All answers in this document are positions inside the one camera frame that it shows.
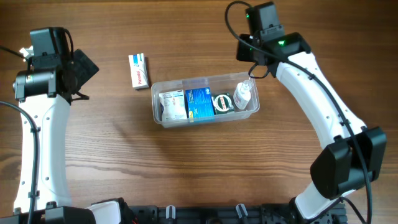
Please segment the green led light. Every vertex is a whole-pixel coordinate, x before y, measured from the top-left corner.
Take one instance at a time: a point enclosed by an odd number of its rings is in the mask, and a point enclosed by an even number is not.
[[[284,41],[284,40],[280,40],[280,41],[278,41],[278,44],[279,44],[281,47],[283,47],[283,46],[285,45],[285,41]]]

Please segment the transparent plastic bin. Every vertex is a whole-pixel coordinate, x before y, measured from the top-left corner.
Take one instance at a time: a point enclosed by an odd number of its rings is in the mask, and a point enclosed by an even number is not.
[[[152,110],[154,112],[155,122],[161,124],[165,128],[174,128],[182,126],[191,126],[196,124],[206,124],[224,121],[233,121],[238,119],[246,119],[251,114],[257,112],[260,109],[259,96],[257,92],[257,86],[255,79],[250,79],[253,87],[251,89],[251,99],[244,110],[234,107],[234,113],[218,114],[211,117],[203,118],[188,118],[178,119],[174,121],[162,121],[162,114],[160,111],[159,93],[165,93],[174,90],[192,90],[197,88],[210,87],[212,95],[218,95],[222,93],[229,93],[231,100],[233,101],[233,94],[235,92],[238,83],[243,82],[249,78],[247,72],[233,73],[227,75],[215,75],[210,77],[201,78],[189,78],[184,80],[173,80],[166,82],[157,82],[152,85]]]

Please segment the plastic bottle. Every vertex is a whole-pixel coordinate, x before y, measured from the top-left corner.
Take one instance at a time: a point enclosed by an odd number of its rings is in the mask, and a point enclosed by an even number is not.
[[[250,82],[250,80],[238,83],[234,93],[234,102],[239,109],[244,110],[248,105],[251,98],[250,90],[252,87],[253,83]]]

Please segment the wood grain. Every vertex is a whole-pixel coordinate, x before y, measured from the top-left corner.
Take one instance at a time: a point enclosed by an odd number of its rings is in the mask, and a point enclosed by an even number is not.
[[[124,197],[130,205],[284,203],[311,181],[317,136],[293,96],[276,80],[257,82],[261,108],[249,119],[163,129],[150,90],[134,91],[127,56],[144,52],[152,83],[247,71],[224,24],[229,1],[0,4],[0,44],[30,46],[29,31],[62,26],[100,71],[82,89],[66,133],[73,205]],[[250,1],[260,4],[262,1]],[[276,1],[286,33],[300,32],[327,79],[369,127],[387,133],[382,171],[373,183],[374,223],[398,215],[398,20],[395,1]],[[231,10],[248,32],[243,7]],[[25,65],[0,52],[0,100]],[[257,68],[256,73],[265,72]],[[21,119],[0,110],[0,217],[12,214],[21,171]],[[366,213],[365,191],[351,197]],[[359,223],[349,210],[350,223]]]

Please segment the white and red box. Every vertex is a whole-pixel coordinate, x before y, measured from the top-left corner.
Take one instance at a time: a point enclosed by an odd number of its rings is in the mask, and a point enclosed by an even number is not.
[[[135,90],[149,88],[147,66],[144,53],[129,55],[131,82]]]

